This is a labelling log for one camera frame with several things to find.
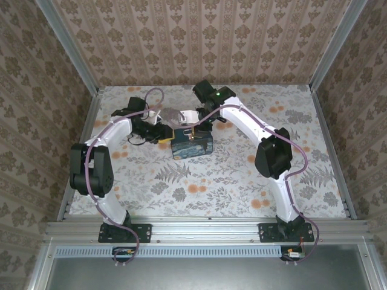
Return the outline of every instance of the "fern pattern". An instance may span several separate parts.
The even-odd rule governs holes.
[[[188,177],[188,175],[191,175],[189,166],[186,167],[185,163],[183,166],[179,163],[175,163],[175,167],[171,164],[164,166],[155,176],[155,179],[174,183],[175,181],[179,182],[183,177]]]
[[[300,182],[313,186],[318,185],[319,187],[321,187],[321,185],[323,185],[324,187],[326,187],[327,183],[329,181],[333,181],[333,179],[334,175],[332,169],[328,169],[327,167],[322,169],[317,166],[316,169],[307,169],[302,175]]]
[[[345,217],[309,88],[229,87],[259,118],[276,128],[286,128],[290,138],[306,151],[307,171],[291,178],[294,196],[304,214]],[[142,97],[151,88],[144,86],[131,92],[123,86],[109,87],[102,97],[97,119],[102,123],[107,120],[105,115],[126,107],[128,97]],[[168,119],[176,123],[177,110],[202,106],[192,94],[192,86],[163,89],[166,95],[160,115],[165,123]],[[157,98],[158,93],[152,94],[152,101]],[[95,127],[92,135],[100,130],[102,126]],[[183,160],[173,159],[169,143],[132,146],[122,139],[111,152],[114,170],[111,192],[130,214],[139,216],[274,217],[276,203],[268,179],[254,165],[257,144],[229,121],[214,122],[212,136],[212,154]],[[385,154],[386,144],[377,150]],[[297,150],[293,150],[291,165],[290,171],[304,165]],[[377,196],[381,196],[380,203],[387,201],[387,193]],[[7,206],[11,205],[0,204],[0,217],[10,215]],[[97,212],[89,199],[76,193],[70,213]],[[31,217],[25,224],[33,223]]]

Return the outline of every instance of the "floral wallpaper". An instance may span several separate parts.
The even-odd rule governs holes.
[[[267,123],[285,127],[291,139],[308,155],[306,172],[291,181],[297,205],[311,217],[345,218],[327,147],[307,85],[230,85],[242,102]],[[92,135],[97,135],[116,109],[130,97],[143,97],[152,86],[114,86],[104,90]],[[165,99],[160,115],[202,105],[192,85],[161,86]],[[159,101],[160,93],[148,98]],[[255,168],[256,146],[231,122],[213,125],[210,155],[175,160],[169,143],[133,146],[126,139],[110,152],[114,171],[113,194],[137,216],[274,217],[275,200],[268,184]],[[293,151],[292,169],[304,159]],[[97,214],[89,197],[74,195],[70,214]]]
[[[28,283],[89,103],[36,3],[0,1],[0,289]]]
[[[387,1],[368,1],[318,89],[358,218],[387,262]]]
[[[309,83],[350,0],[53,0],[100,86]]]

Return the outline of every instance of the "aluminum frame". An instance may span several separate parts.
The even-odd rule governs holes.
[[[327,150],[331,160],[334,177],[337,181],[337,187],[339,188],[339,191],[341,192],[341,194],[343,194],[343,198],[345,200],[344,206],[346,206],[346,209],[350,214],[350,218],[357,219],[355,208],[353,206],[352,199],[350,196],[350,192],[348,191],[348,187],[346,186],[344,175],[341,170],[340,162],[339,162],[339,159],[337,158],[336,151],[334,150],[331,135],[328,130],[327,122],[325,121],[325,118],[324,118],[324,113],[322,112],[319,98],[315,90],[312,90],[311,93],[312,93],[314,107],[316,108],[317,117],[320,122],[322,136],[324,138],[325,144],[327,145]]]
[[[310,80],[310,86],[313,90],[317,91],[318,87],[322,83],[366,3],[367,0],[355,0],[351,1],[348,5],[344,16],[338,24],[336,31],[334,32],[332,39],[324,51],[324,55],[322,56]]]
[[[66,25],[60,18],[60,14],[57,12],[55,5],[52,1],[47,0],[37,0],[36,2],[42,10],[44,16],[47,18],[48,23],[54,30],[56,37],[59,39],[63,48],[71,59],[71,62],[77,69],[85,86],[88,88],[92,97],[95,97],[98,91],[98,81],[93,76],[88,68],[88,65],[83,60],[81,53],[79,52],[75,42],[71,38],[71,35],[66,28]]]
[[[357,245],[371,289],[386,289],[385,276],[372,245],[372,234],[368,230],[366,221],[351,219],[315,219],[315,221],[320,228],[320,245]],[[275,222],[275,220],[226,217],[212,219],[206,217],[133,218],[133,223],[151,223],[154,226],[152,241],[149,244],[152,247],[285,245],[285,243],[261,243],[258,224],[262,222]],[[73,217],[62,222],[49,223],[29,290],[43,290],[47,287],[58,246],[135,246],[133,243],[98,243],[101,223],[98,216]]]

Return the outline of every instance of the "wire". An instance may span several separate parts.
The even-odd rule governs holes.
[[[290,186],[289,186],[289,183],[288,183],[288,179],[289,177],[292,177],[294,175],[297,175],[297,174],[300,174],[302,172],[304,172],[307,167],[308,167],[308,157],[307,157],[307,154],[304,152],[304,150],[301,148],[301,146],[297,145],[295,142],[293,142],[292,140],[289,140],[279,134],[277,134],[276,132],[274,132],[273,130],[270,130],[269,128],[266,127],[266,125],[263,125],[261,123],[260,120],[257,119],[257,117],[251,113],[250,111],[248,111],[246,108],[244,108],[243,106],[237,106],[237,105],[223,105],[223,106],[220,106],[218,108],[216,108],[214,111],[212,111],[211,113],[209,113],[208,115],[206,115],[203,119],[201,119],[199,122],[196,122],[195,124],[190,124],[190,125],[187,125],[187,126],[179,126],[179,129],[191,129],[195,126],[198,126],[200,125],[201,123],[203,123],[204,121],[206,121],[207,119],[209,119],[213,114],[215,114],[216,112],[222,110],[222,109],[225,109],[225,108],[235,108],[235,109],[238,109],[239,111],[243,111],[243,113],[245,113],[246,115],[248,115],[251,119],[253,119],[255,121],[255,123],[258,124],[259,127],[261,127],[263,130],[265,130],[266,132],[274,135],[275,137],[281,139],[281,140],[284,140],[285,142],[289,143],[290,145],[294,146],[295,148],[297,148],[302,157],[304,157],[304,166],[297,170],[297,171],[294,171],[292,173],[288,173],[287,175],[285,175],[285,186],[286,186],[286,190],[287,190],[287,193],[288,193],[288,196],[289,196],[289,200],[290,200],[290,204],[291,206],[293,207],[294,211],[300,216],[302,217],[303,219],[305,219],[306,221],[308,221],[310,224],[312,224],[315,228],[316,228],[316,239],[314,240],[314,244],[313,244],[313,247],[312,249],[310,250],[310,252],[302,259],[298,260],[297,262],[294,261],[293,259],[287,257],[287,259],[290,261],[290,262],[293,262],[293,263],[301,263],[305,260],[307,260],[310,255],[315,251],[316,247],[317,247],[317,243],[319,242],[319,238],[320,238],[320,229],[319,227],[317,226],[317,224],[312,221],[310,218],[304,216],[304,214],[302,214],[295,206],[294,204],[294,200],[293,200],[293,197],[291,196],[291,190],[290,190]]]
[[[126,260],[125,262],[119,262],[117,261],[117,255],[121,252],[128,252],[128,251],[132,251],[132,249],[129,249],[129,248],[121,248],[121,249],[116,249],[114,251],[114,254],[113,254],[113,261],[115,261],[115,265],[117,266],[119,263],[122,263],[123,266],[125,266],[126,263],[129,262],[129,259]]]
[[[148,105],[147,102],[145,102],[145,105],[146,105],[146,108],[149,109],[149,105]],[[148,119],[149,118],[149,113],[150,113],[150,111],[148,111],[148,116],[146,116],[146,118],[141,119],[141,120],[145,121],[146,119]]]
[[[144,144],[145,144],[145,142],[146,142],[146,140],[145,140],[144,142],[137,143],[137,144],[135,144],[135,143],[132,143],[132,142],[131,142],[131,139],[132,139],[132,138],[134,138],[134,136],[133,136],[133,134],[132,134],[132,133],[131,133],[129,136],[132,136],[132,137],[129,137],[129,138],[128,138],[128,142],[129,142],[129,144],[131,144],[131,145],[133,145],[133,146],[141,146],[141,145],[144,145]]]
[[[152,88],[150,89],[146,94],[145,94],[145,100],[147,99],[147,97],[149,96],[149,94],[152,92],[152,91],[155,91],[155,90],[158,90],[161,92],[161,100],[155,105],[158,106],[159,104],[162,103],[162,101],[164,100],[164,97],[165,97],[165,94],[164,94],[164,91],[160,88]],[[119,123],[120,121],[123,121],[125,120],[126,118],[129,118],[129,117],[133,117],[133,116],[136,116],[136,115],[140,115],[140,114],[144,114],[144,113],[147,113],[149,111],[151,111],[153,109],[152,108],[148,108],[148,109],[145,109],[144,111],[140,111],[140,112],[135,112],[135,113],[130,113],[128,115],[125,115],[125,116],[122,116],[120,118],[117,118],[115,119],[113,122],[110,122],[109,125],[107,125],[97,136],[96,138],[94,139],[94,141],[89,145],[89,148],[86,152],[86,158],[85,158],[85,168],[88,169],[89,168],[89,162],[90,162],[90,155],[91,155],[91,151],[94,147],[94,145],[96,145],[96,143],[98,142],[99,139],[101,139],[103,136],[105,136],[105,134],[107,132],[109,132],[109,130],[117,123]],[[90,195],[91,199],[95,202],[95,205],[96,205],[96,209],[98,210],[98,212],[103,216],[103,218],[110,222],[112,225],[115,225],[116,227],[118,228],[122,228],[123,230],[126,230],[128,232],[130,232],[134,237],[135,237],[135,241],[136,241],[136,247],[135,247],[135,250],[134,250],[134,253],[132,255],[132,257],[130,257],[128,259],[128,261],[126,261],[126,263],[129,263],[131,262],[135,255],[137,254],[138,252],[138,249],[140,248],[140,239],[138,238],[138,235],[137,233],[132,230],[131,228],[128,228],[124,225],[120,225],[118,223],[116,223],[114,220],[112,220],[110,217],[108,217],[104,212],[103,210],[99,207],[98,205],[98,199],[94,196],[93,194],[93,191],[91,190],[91,185],[90,185],[90,177],[89,177],[89,170],[85,170],[85,181],[86,181],[86,187],[87,187],[87,192],[88,194]]]

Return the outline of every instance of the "patterned wall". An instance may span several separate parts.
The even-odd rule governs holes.
[[[386,0],[367,2],[318,94],[357,214],[386,263]]]
[[[54,0],[101,86],[308,83],[350,0]]]
[[[89,102],[34,1],[0,1],[0,289],[27,282]]]

